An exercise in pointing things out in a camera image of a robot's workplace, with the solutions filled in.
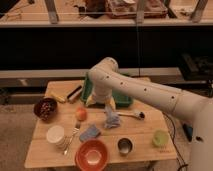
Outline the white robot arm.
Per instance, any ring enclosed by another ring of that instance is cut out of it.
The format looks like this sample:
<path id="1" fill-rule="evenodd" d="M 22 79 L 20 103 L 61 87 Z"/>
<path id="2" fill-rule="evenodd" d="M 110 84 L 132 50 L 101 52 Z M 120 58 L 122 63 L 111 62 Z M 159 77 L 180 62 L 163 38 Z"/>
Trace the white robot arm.
<path id="1" fill-rule="evenodd" d="M 94 65 L 88 77 L 93 88 L 87 105 L 110 102 L 115 90 L 190 124 L 193 136 L 188 171 L 213 171 L 213 98 L 124 76 L 111 57 Z"/>

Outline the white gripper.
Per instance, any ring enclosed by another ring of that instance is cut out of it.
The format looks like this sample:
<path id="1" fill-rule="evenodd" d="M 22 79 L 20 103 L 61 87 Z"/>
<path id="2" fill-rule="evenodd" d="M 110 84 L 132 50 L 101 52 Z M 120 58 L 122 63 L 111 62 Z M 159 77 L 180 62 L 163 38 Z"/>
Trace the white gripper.
<path id="1" fill-rule="evenodd" d="M 106 103 L 112 110 L 116 109 L 116 103 L 113 97 L 111 97 L 111 91 L 109 89 L 103 89 L 94 87 L 92 89 L 92 99 L 87 99 L 86 107 L 96 103 L 104 104 Z"/>

